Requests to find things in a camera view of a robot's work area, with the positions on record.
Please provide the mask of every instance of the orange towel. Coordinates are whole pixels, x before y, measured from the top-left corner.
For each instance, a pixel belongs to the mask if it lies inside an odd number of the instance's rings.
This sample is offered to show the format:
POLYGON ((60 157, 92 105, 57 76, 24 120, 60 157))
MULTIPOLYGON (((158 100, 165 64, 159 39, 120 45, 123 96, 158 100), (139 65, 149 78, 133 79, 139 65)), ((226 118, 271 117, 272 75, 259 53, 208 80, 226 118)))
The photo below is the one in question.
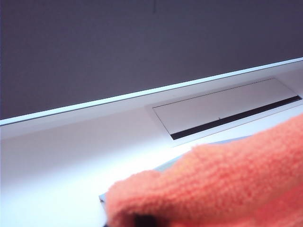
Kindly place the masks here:
POLYGON ((133 227, 135 214, 161 227, 303 227, 303 114, 117 182, 106 209, 110 227, 133 227))

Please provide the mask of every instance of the dark gray background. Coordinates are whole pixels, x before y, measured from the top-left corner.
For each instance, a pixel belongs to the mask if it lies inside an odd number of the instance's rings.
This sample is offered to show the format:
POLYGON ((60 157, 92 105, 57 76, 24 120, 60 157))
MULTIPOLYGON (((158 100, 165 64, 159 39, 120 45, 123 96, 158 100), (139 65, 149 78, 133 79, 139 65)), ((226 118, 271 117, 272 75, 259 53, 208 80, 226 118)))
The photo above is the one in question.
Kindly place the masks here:
POLYGON ((303 1, 2 0, 1 119, 303 57, 303 1))

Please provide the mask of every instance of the rectangular panel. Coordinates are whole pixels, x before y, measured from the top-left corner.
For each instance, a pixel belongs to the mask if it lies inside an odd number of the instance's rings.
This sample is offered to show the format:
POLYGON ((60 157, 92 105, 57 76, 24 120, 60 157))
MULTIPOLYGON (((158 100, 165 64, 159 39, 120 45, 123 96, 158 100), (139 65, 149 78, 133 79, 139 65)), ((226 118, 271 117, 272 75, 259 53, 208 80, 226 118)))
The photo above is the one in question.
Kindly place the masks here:
POLYGON ((295 92, 278 80, 269 79, 158 106, 154 111, 173 135, 197 127, 203 131, 299 99, 295 92))

